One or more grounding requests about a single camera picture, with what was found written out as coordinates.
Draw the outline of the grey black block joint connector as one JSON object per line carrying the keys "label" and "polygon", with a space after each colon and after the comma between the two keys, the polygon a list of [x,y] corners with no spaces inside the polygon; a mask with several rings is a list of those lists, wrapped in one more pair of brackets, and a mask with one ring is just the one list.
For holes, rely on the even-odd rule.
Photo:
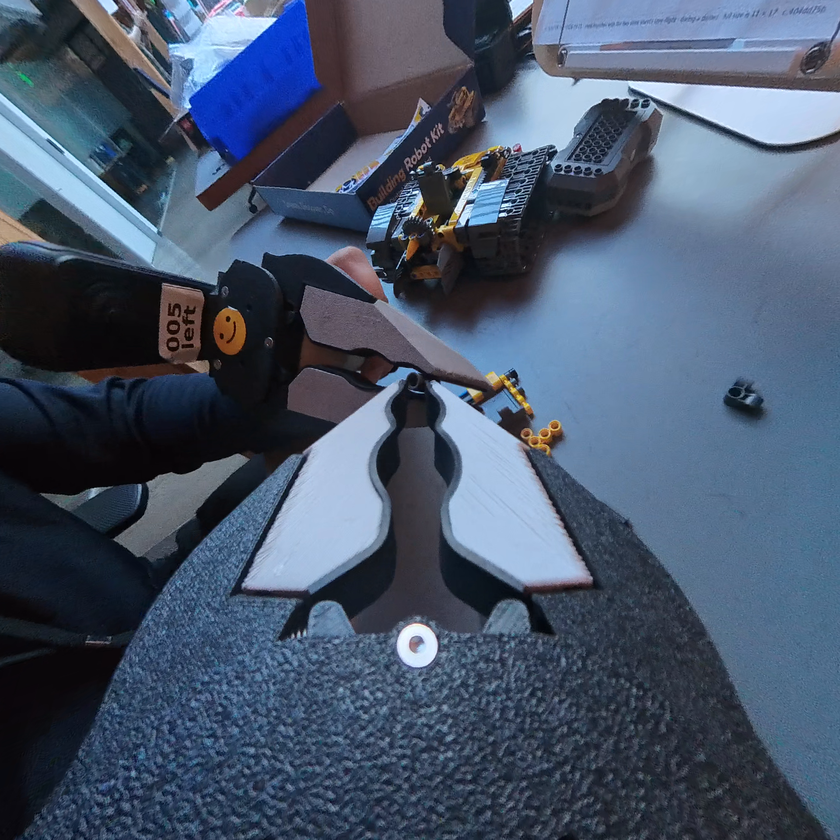
{"label": "grey black block joint connector", "polygon": [[760,416],[764,410],[763,395],[753,381],[744,378],[729,386],[722,401],[725,406],[751,416]]}

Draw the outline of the person's dark clothed body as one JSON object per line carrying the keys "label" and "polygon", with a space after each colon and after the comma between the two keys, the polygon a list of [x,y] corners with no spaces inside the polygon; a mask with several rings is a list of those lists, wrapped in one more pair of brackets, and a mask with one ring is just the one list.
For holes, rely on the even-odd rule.
{"label": "person's dark clothed body", "polygon": [[88,735],[120,638],[183,559],[138,557],[6,476],[1,503],[1,832],[14,838]]}

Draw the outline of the black yellow toy block vehicle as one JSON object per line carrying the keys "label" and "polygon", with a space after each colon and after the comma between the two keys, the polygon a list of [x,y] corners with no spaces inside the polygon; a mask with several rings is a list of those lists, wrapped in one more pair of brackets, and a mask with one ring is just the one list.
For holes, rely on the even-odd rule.
{"label": "black yellow toy block vehicle", "polygon": [[366,237],[373,268],[396,295],[435,280],[450,292],[469,276],[513,277],[531,267],[542,236],[543,172],[557,152],[493,146],[452,166],[411,171]]}

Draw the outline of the dark grey studded block shell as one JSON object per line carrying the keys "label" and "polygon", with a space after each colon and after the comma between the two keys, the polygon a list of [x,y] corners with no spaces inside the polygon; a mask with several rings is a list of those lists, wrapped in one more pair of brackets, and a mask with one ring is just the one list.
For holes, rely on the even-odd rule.
{"label": "dark grey studded block shell", "polygon": [[593,217],[614,207],[630,174],[655,147],[662,113],[649,98],[603,99],[542,172],[547,217]]}

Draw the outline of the black device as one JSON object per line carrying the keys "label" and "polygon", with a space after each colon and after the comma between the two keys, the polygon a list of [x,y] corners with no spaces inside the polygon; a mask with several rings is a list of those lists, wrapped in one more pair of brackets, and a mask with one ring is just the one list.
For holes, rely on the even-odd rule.
{"label": "black device", "polygon": [[483,97],[503,89],[517,61],[509,1],[443,1],[444,31],[472,60]]}

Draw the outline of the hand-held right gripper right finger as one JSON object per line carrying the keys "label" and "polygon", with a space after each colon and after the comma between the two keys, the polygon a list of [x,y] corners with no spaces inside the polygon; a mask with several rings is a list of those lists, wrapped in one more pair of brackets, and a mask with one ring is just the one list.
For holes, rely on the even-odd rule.
{"label": "hand-held right gripper right finger", "polygon": [[592,587],[526,445],[443,385],[426,390],[447,545],[522,594]]}

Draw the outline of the yellow angled block beam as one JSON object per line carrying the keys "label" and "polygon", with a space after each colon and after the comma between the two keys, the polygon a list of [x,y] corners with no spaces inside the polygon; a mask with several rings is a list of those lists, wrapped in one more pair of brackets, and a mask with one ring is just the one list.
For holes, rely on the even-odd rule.
{"label": "yellow angled block beam", "polygon": [[554,419],[547,426],[541,429],[525,427],[519,433],[521,441],[531,449],[551,456],[552,446],[559,443],[564,436],[563,426],[560,421]]}

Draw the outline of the white plastic bag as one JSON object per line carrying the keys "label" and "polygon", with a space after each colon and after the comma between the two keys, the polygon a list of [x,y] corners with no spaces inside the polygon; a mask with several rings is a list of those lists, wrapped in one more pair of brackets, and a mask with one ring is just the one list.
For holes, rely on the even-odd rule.
{"label": "white plastic bag", "polygon": [[208,18],[189,42],[169,45],[171,99],[176,107],[188,110],[191,96],[275,22],[275,17],[220,14]]}

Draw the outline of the black office chair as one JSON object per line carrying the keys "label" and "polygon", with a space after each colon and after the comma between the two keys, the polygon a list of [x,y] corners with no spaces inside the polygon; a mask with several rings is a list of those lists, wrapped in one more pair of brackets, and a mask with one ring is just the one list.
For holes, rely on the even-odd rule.
{"label": "black office chair", "polygon": [[115,539],[142,519],[149,495],[145,483],[113,486],[82,502],[74,513],[100,534]]}

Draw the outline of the dark blue kit box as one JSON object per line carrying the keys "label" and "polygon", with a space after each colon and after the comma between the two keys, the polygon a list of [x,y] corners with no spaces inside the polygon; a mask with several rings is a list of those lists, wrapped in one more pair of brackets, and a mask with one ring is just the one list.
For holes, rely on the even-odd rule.
{"label": "dark blue kit box", "polygon": [[354,193],[338,194],[335,187],[406,128],[360,137],[326,93],[322,87],[236,164],[227,164],[215,150],[201,154],[198,201],[213,210],[250,185],[279,216],[365,233],[375,211],[396,199],[410,172],[428,161],[444,164],[485,114],[472,65],[367,181]]}

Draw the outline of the person's left hand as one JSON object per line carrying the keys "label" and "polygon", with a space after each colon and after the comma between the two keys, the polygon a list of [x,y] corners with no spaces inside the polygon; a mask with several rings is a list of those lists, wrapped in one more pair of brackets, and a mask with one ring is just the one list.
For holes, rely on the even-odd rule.
{"label": "person's left hand", "polygon": [[[376,300],[388,302],[379,277],[361,249],[353,246],[340,248],[325,261],[347,274]],[[372,383],[379,382],[392,371],[393,365],[378,355],[366,357],[360,367],[360,374]]]}

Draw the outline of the colourful kit leaflet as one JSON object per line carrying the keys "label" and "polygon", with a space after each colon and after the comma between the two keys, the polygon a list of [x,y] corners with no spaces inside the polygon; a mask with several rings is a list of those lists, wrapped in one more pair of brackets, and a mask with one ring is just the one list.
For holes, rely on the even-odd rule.
{"label": "colourful kit leaflet", "polygon": [[394,140],[385,148],[383,153],[380,154],[375,160],[373,160],[368,165],[360,168],[348,180],[343,182],[341,185],[335,187],[334,191],[338,194],[355,193],[355,191],[365,181],[367,181],[373,175],[373,173],[392,155],[392,153],[397,149],[397,147],[399,147],[399,145],[413,133],[413,131],[419,125],[419,123],[430,112],[431,108],[432,107],[425,99],[419,98],[416,102],[416,108],[412,120],[408,123],[405,131],[399,136],[395,137]]}

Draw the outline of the grey desk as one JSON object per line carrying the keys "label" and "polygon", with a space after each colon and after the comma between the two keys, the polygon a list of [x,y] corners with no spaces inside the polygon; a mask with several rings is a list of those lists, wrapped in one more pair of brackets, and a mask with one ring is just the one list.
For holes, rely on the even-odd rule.
{"label": "grey desk", "polygon": [[[550,225],[526,276],[393,303],[561,420],[555,458],[667,566],[837,838],[838,140],[665,111],[621,202]],[[723,404],[740,378],[760,416]]]}

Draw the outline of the instruction sheet on stand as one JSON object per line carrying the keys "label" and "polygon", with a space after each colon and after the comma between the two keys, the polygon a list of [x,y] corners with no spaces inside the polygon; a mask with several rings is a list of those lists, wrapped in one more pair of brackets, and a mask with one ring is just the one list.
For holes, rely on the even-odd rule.
{"label": "instruction sheet on stand", "polygon": [[839,133],[839,16],[835,34],[791,40],[677,40],[533,47],[553,77],[625,81],[650,98],[769,149],[792,149]]}

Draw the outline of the blue storage bin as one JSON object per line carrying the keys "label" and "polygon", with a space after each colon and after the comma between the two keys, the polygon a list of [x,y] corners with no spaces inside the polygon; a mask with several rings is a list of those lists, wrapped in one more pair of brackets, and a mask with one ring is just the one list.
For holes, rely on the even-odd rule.
{"label": "blue storage bin", "polygon": [[321,88],[305,2],[288,2],[274,18],[190,99],[197,128],[229,165],[242,161]]}

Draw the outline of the small black yellow block assembly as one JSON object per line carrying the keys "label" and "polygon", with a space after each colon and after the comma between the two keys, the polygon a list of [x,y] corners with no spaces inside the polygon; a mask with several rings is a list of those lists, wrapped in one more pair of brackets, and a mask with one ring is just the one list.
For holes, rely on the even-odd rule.
{"label": "small black yellow block assembly", "polygon": [[521,387],[518,372],[514,369],[502,374],[490,371],[485,377],[489,391],[467,388],[459,398],[516,437],[523,429],[532,428],[534,411]]}

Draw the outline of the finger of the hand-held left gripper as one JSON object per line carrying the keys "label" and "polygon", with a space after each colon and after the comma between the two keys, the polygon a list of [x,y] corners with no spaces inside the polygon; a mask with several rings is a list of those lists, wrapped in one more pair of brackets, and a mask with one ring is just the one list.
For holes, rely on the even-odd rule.
{"label": "finger of the hand-held left gripper", "polygon": [[356,371],[306,366],[287,389],[287,408],[307,418],[310,435],[324,435],[385,388]]}
{"label": "finger of the hand-held left gripper", "polygon": [[376,354],[429,379],[490,390],[487,378],[467,358],[384,301],[305,287],[301,319],[315,344],[356,356]]}

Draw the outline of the printed instruction sheet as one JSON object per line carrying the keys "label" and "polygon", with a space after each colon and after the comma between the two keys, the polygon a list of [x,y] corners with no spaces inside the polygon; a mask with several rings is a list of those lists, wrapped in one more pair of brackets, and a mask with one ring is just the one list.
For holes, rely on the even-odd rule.
{"label": "printed instruction sheet", "polygon": [[677,40],[830,39],[838,1],[543,2],[539,45],[593,46]]}

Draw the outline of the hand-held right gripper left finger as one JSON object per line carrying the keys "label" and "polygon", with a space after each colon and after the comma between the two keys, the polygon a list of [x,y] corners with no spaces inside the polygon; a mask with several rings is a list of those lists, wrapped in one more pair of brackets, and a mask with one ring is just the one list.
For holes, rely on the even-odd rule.
{"label": "hand-held right gripper left finger", "polygon": [[377,461],[396,442],[393,404],[405,390],[388,385],[306,451],[243,592],[315,595],[383,545],[392,504]]}

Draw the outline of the person's left forearm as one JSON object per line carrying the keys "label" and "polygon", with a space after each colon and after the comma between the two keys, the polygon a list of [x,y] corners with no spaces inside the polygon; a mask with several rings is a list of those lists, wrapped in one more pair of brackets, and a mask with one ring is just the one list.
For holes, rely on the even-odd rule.
{"label": "person's left forearm", "polygon": [[206,374],[79,387],[2,379],[2,501],[186,474],[328,428],[274,406],[246,410]]}

